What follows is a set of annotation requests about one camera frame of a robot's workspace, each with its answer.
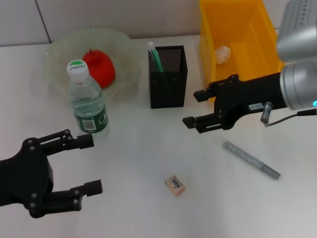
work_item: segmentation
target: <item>eraser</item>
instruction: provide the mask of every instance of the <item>eraser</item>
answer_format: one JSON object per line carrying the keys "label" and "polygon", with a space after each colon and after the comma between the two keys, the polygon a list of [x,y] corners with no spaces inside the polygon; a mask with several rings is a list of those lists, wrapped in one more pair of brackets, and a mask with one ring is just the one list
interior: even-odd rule
{"label": "eraser", "polygon": [[175,196],[178,196],[186,188],[186,186],[182,184],[175,175],[169,177],[165,184]]}

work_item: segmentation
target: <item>clear bowl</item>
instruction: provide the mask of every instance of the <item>clear bowl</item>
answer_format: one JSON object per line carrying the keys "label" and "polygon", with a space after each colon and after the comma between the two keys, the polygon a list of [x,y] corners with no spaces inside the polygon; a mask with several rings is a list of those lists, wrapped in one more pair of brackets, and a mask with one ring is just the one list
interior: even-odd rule
{"label": "clear bowl", "polygon": [[89,49],[106,53],[113,62],[115,80],[103,89],[105,97],[111,96],[121,85],[138,82],[141,53],[127,35],[109,28],[75,31],[53,42],[43,55],[43,79],[67,99],[69,77],[66,66],[72,60],[82,60]]}

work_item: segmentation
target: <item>white bottle cap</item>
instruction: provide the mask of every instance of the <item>white bottle cap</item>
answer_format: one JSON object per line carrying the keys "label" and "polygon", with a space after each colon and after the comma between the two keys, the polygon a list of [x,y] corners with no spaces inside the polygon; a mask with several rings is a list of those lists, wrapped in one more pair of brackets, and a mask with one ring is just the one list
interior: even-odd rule
{"label": "white bottle cap", "polygon": [[79,59],[73,60],[67,65],[67,73],[70,80],[75,83],[82,83],[89,76],[87,64]]}

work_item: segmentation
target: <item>silver marker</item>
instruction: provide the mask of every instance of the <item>silver marker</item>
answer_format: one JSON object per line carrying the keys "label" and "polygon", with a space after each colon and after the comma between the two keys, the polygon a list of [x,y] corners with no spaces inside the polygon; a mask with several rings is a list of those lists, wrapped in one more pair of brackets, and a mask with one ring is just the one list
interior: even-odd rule
{"label": "silver marker", "polygon": [[236,156],[240,157],[241,159],[245,160],[248,162],[250,165],[253,165],[257,169],[261,170],[262,172],[266,173],[267,175],[270,175],[274,179],[278,179],[281,174],[279,174],[277,171],[272,169],[271,167],[267,166],[265,163],[262,161],[258,160],[257,158],[253,157],[252,155],[249,155],[247,152],[241,150],[234,144],[230,142],[225,142],[223,143],[223,148],[231,151],[233,154]]}

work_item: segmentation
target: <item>yellow plastic container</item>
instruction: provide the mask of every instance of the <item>yellow plastic container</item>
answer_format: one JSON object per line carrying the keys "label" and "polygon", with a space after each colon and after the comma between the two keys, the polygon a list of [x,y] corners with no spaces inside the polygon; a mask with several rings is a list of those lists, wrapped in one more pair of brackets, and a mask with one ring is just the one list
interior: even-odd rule
{"label": "yellow plastic container", "polygon": [[[277,35],[262,0],[200,0],[200,51],[207,83],[238,74],[246,81],[280,72]],[[215,50],[227,46],[228,62],[215,63]]]}

